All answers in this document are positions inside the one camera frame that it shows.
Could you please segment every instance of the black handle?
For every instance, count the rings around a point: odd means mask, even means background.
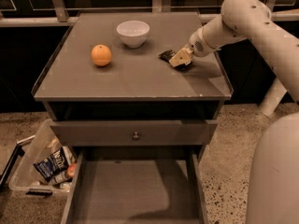
[[[23,156],[25,152],[22,150],[21,146],[16,145],[15,149],[13,150],[9,161],[7,163],[6,168],[4,169],[4,172],[0,175],[0,191],[2,187],[5,185],[7,178],[13,168],[13,165],[15,164],[16,160],[18,159],[18,156]]]

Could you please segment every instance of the drawer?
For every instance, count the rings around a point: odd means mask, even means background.
[[[140,148],[142,160],[124,158],[125,147],[115,157],[104,157],[103,150],[80,151],[61,224],[208,223],[198,160],[191,147],[175,148],[171,159],[172,149],[150,153]]]
[[[182,146],[209,143],[216,120],[57,121],[51,128],[66,146]]]

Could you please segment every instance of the speckled floor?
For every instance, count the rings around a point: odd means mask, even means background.
[[[206,148],[200,172],[211,224],[245,223],[249,170],[255,146],[275,120],[299,112],[295,104],[279,105],[271,117],[257,105],[225,105],[218,128]],[[0,172],[16,139],[36,133],[47,113],[0,114]],[[60,223],[66,195],[28,196],[4,187],[0,192],[0,223]]]

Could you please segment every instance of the gray table surface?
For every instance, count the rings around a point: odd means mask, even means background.
[[[123,21],[149,24],[149,38],[130,49],[118,38]],[[37,101],[227,100],[232,89],[215,54],[195,58],[182,73],[158,55],[179,51],[201,27],[196,12],[82,13],[35,93]],[[97,67],[95,45],[108,46],[112,62]]]

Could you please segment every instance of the orange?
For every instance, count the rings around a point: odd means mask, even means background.
[[[111,50],[105,45],[96,45],[92,50],[92,60],[98,66],[105,66],[111,62]]]

